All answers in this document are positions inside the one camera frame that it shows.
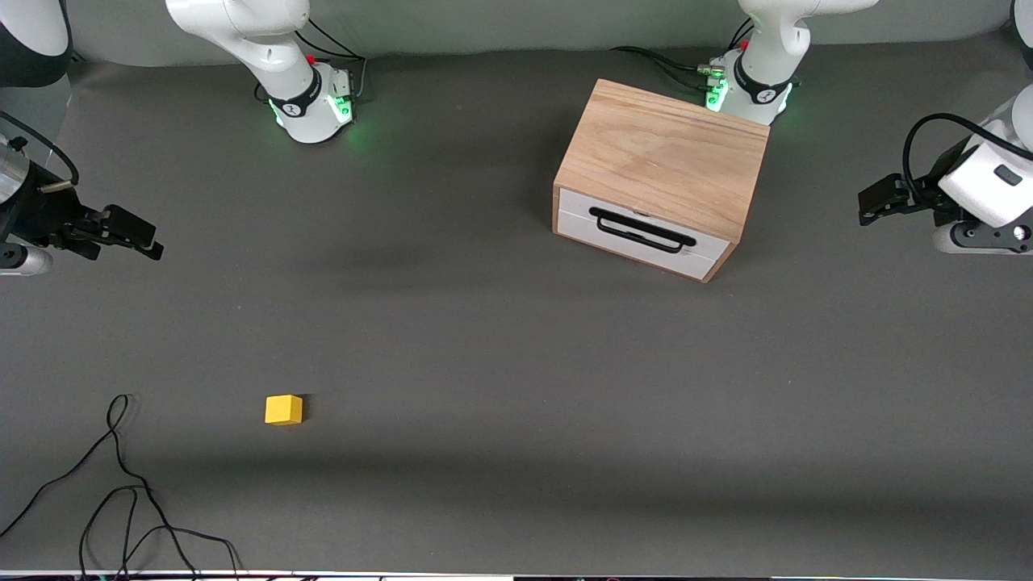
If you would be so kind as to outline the white-fronted wooden drawer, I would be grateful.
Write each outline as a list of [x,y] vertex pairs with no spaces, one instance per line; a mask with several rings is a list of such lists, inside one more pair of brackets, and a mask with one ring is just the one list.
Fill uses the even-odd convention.
[[[617,238],[617,236],[611,236],[609,234],[605,234],[605,232],[597,230],[596,219],[589,214],[591,207],[611,210],[621,215],[657,225],[657,227],[694,236],[698,244],[693,248],[684,249],[682,253],[661,253],[659,250]],[[683,227],[683,225],[678,225],[675,222],[654,216],[634,212],[630,209],[617,206],[615,203],[601,201],[601,198],[591,198],[591,196],[578,194],[578,192],[565,188],[561,188],[558,192],[556,232],[561,236],[568,236],[568,238],[587,245],[609,251],[609,253],[622,255],[629,259],[641,261],[653,267],[697,280],[705,279],[709,275],[709,272],[716,267],[719,259],[730,249],[730,242],[716,236]]]

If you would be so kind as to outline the yellow block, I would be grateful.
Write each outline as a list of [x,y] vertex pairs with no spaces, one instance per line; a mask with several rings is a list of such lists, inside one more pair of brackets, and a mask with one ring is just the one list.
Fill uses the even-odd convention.
[[265,401],[263,423],[273,426],[299,425],[305,420],[305,399],[299,395],[270,395]]

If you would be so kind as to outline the wooden drawer cabinet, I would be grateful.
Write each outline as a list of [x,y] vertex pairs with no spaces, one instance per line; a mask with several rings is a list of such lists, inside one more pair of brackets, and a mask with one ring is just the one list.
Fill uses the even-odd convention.
[[680,276],[707,283],[741,243],[768,137],[766,125],[601,78],[554,177],[552,230],[561,236],[565,188],[705,232],[730,249],[705,279]]

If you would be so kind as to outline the black drawer handle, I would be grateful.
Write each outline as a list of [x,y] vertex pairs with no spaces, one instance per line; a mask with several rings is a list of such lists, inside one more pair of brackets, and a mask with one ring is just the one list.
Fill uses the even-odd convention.
[[659,250],[661,253],[682,253],[684,249],[693,248],[698,244],[694,236],[657,227],[657,225],[611,210],[591,207],[589,214],[596,219],[597,230]]

